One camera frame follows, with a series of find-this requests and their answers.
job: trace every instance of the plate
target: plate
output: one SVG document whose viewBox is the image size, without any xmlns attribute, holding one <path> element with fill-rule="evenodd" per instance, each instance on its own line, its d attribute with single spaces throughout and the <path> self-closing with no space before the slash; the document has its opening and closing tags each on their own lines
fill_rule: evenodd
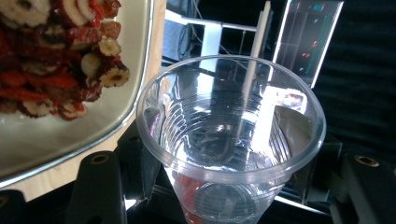
<svg viewBox="0 0 396 224">
<path fill-rule="evenodd" d="M 122 7 L 115 20 L 121 23 L 118 41 L 121 59 L 131 71 L 130 80 L 120 88 L 103 89 L 99 100 L 86 104 L 88 114 L 73 121 L 0 114 L 0 188 L 98 145 L 134 113 L 147 69 L 152 2 L 120 2 Z"/>
</svg>

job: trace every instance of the plastic cup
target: plastic cup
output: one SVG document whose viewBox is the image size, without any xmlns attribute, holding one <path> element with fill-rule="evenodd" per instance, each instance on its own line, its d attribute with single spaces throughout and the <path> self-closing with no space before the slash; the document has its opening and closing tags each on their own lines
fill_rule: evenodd
<svg viewBox="0 0 396 224">
<path fill-rule="evenodd" d="M 257 223 L 326 129 L 299 77 L 247 56 L 171 65 L 143 89 L 136 114 L 188 223 Z"/>
</svg>

